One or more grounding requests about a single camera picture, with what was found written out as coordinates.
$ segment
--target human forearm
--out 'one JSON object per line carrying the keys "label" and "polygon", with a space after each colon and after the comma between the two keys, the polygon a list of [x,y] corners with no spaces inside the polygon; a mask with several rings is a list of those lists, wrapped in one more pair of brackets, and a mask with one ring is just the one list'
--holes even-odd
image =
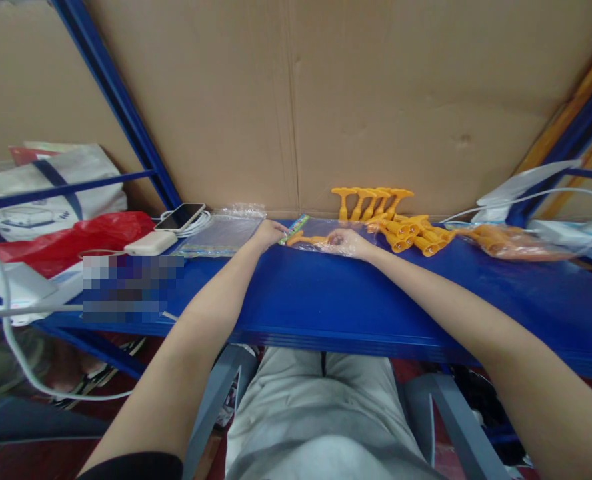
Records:
{"label": "human forearm", "polygon": [[264,221],[194,296],[83,467],[139,451],[183,458],[213,362],[231,333],[260,255],[282,238]]}
{"label": "human forearm", "polygon": [[203,348],[205,342],[221,348],[238,320],[249,281],[264,250],[265,246],[258,242],[246,243],[189,302],[178,323],[191,325],[187,332],[192,341]]}
{"label": "human forearm", "polygon": [[469,290],[380,248],[366,261],[418,303],[481,363],[498,362],[532,337],[512,318]]}
{"label": "human forearm", "polygon": [[454,282],[382,249],[364,259],[483,364],[544,478],[592,479],[592,390],[548,346]]}

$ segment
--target cardboard wall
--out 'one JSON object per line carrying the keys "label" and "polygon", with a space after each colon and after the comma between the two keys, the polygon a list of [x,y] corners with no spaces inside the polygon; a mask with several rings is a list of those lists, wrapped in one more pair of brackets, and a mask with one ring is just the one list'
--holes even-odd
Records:
{"label": "cardboard wall", "polygon": [[[592,59],[592,0],[88,0],[185,201],[334,216],[334,186],[466,209],[520,163]],[[0,11],[0,155],[100,143],[140,169],[43,1]],[[132,202],[160,210],[147,180]]]}
{"label": "cardboard wall", "polygon": [[[98,143],[123,172],[142,170],[56,12],[45,1],[0,4],[0,161],[23,141]],[[160,213],[147,179],[125,184],[130,207]]]}

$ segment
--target blue strap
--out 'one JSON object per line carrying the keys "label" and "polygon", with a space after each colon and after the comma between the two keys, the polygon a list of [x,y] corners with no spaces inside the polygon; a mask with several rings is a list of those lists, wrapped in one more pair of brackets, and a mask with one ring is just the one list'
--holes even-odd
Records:
{"label": "blue strap", "polygon": [[[45,178],[54,186],[60,187],[62,185],[68,185],[67,181],[58,173],[58,170],[54,168],[54,166],[48,162],[47,160],[36,160],[32,162],[38,170],[45,176]],[[72,210],[78,217],[78,220],[83,219],[83,208],[81,203],[78,201],[78,197],[75,193],[70,193],[68,195],[63,195],[65,200],[69,202],[71,205]]]}

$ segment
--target black sleeve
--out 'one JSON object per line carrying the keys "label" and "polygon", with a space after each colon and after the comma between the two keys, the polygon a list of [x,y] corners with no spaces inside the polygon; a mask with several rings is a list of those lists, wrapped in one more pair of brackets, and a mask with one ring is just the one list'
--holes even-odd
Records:
{"label": "black sleeve", "polygon": [[78,480],[181,480],[183,462],[176,455],[139,452],[104,461]]}

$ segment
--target hand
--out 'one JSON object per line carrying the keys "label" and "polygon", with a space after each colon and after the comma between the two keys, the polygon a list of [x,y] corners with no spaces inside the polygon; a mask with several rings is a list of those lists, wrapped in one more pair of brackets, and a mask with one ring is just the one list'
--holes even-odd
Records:
{"label": "hand", "polygon": [[274,220],[263,220],[256,229],[256,233],[249,239],[254,242],[263,252],[270,248],[278,240],[284,238],[289,229]]}
{"label": "hand", "polygon": [[354,257],[359,260],[367,260],[370,252],[378,248],[362,238],[358,232],[349,229],[336,229],[327,238],[329,244],[324,246],[325,252]]}

